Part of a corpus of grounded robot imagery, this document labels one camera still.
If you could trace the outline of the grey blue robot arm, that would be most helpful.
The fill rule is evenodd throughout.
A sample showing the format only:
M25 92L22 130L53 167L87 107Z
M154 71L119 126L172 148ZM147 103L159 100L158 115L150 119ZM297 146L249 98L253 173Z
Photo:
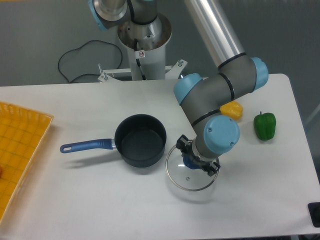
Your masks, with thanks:
M155 0L90 0L88 5L101 29L118 28L134 80L164 77L165 59L154 53L165 46L172 32ZM193 140L181 136L176 147L186 167L214 176L220 169L219 156L229 152L240 137L238 125L223 116L220 107L263 87L269 72L260 58L247 56L216 0L187 0L185 5L218 74L204 79L192 73L175 84L176 100L196 133Z

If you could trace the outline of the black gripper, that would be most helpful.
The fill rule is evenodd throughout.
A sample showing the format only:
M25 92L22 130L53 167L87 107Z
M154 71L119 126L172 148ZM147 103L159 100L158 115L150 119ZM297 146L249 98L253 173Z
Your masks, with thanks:
M200 169L206 172L209 177L219 172L221 168L220 163L218 161L206 162L201 160L199 156L196 156L192 149L192 143L189 142L189 139L184 134L176 141L176 148L183 153L183 163L189 169Z

